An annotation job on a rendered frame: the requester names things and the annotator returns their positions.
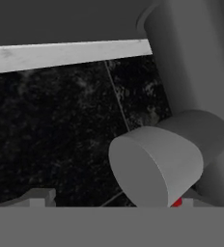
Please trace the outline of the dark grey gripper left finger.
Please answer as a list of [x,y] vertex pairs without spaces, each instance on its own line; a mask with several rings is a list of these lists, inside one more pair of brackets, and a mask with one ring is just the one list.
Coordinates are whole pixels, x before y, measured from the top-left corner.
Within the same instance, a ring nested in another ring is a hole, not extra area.
[[54,188],[33,188],[19,198],[0,204],[0,207],[55,207]]

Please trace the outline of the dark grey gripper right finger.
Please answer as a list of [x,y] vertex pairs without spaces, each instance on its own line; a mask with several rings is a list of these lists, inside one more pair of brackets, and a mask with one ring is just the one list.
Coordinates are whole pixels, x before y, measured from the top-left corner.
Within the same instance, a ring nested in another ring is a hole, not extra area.
[[213,207],[212,202],[190,188],[182,195],[182,205],[191,207]]

